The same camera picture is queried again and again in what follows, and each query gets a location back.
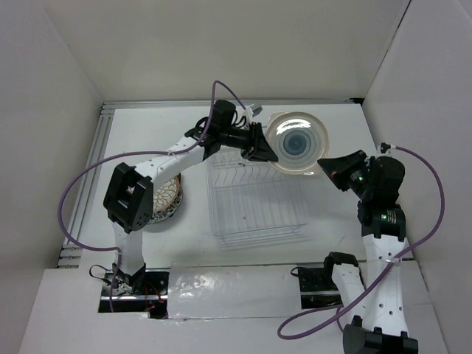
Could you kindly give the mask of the beige plate blue swirl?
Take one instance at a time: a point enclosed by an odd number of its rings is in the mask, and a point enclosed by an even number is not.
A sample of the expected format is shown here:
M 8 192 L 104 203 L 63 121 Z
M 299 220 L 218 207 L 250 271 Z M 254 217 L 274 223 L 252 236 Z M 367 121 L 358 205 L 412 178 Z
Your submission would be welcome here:
M 322 172 L 318 160 L 329 150 L 327 129 L 314 115 L 276 112 L 268 119 L 265 139 L 278 157 L 270 165 L 293 176 L 317 176 Z

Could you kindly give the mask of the brown rim floral bowl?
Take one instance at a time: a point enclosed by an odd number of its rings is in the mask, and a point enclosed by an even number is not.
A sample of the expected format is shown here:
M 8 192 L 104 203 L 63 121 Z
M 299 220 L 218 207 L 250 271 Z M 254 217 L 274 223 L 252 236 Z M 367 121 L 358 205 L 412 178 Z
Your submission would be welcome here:
M 180 207 L 182 198 L 181 174 L 178 174 L 154 193 L 153 217 L 157 219 L 170 217 Z

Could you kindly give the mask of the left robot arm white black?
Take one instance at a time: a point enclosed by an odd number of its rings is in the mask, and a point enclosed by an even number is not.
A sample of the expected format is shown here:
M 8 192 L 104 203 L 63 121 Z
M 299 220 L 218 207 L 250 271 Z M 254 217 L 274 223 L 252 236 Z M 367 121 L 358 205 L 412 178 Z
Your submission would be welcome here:
M 114 168 L 103 204 L 119 249 L 113 270 L 127 293 L 137 294 L 145 287 L 142 235 L 153 215 L 153 197 L 160 187 L 223 146 L 240 150 L 249 161 L 278 162 L 262 125 L 252 122 L 261 111 L 260 105 L 251 105 L 244 110 L 242 122 L 236 123 L 235 105 L 219 100 L 212 105 L 209 116 L 200 119 L 165 152 L 153 153 L 151 159 L 134 166 L 121 163 Z

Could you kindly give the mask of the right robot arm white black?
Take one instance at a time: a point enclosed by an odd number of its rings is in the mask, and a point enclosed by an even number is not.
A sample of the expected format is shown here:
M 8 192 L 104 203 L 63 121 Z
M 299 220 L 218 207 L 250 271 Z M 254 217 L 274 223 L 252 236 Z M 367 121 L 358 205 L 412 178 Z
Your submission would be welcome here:
M 368 157 L 362 150 L 320 159 L 319 166 L 341 191 L 358 197 L 358 220 L 366 250 L 366 274 L 355 256 L 331 252 L 322 281 L 338 289 L 350 306 L 342 331 L 345 353 L 418 353 L 403 311 L 400 253 L 406 249 L 406 217 L 397 203 L 405 167 L 385 155 Z

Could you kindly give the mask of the blue floral white plate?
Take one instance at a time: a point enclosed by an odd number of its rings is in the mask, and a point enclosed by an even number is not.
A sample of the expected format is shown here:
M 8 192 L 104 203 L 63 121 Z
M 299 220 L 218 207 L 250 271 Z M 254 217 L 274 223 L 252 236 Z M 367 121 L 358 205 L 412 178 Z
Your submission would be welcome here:
M 183 200 L 183 191 L 178 192 L 160 190 L 153 196 L 153 213 L 148 221 L 149 225 L 160 223 L 173 217 Z

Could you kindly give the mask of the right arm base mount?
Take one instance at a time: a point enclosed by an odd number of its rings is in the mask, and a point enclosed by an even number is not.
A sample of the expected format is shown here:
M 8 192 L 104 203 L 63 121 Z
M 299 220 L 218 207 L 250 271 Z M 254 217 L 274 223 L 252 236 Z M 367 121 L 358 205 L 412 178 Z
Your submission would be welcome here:
M 325 276 L 323 268 L 296 266 L 290 274 L 298 279 L 302 309 L 325 308 L 341 304 L 337 287 Z

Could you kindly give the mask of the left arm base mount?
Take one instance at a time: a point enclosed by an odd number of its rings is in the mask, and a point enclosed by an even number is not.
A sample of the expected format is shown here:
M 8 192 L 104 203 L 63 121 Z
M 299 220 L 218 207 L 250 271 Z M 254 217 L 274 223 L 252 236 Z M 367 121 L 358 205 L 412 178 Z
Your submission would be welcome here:
M 112 281 L 112 270 L 92 265 L 88 275 L 101 283 L 98 313 L 146 313 L 151 319 L 167 319 L 169 270 L 147 270 L 134 286 L 119 277 Z

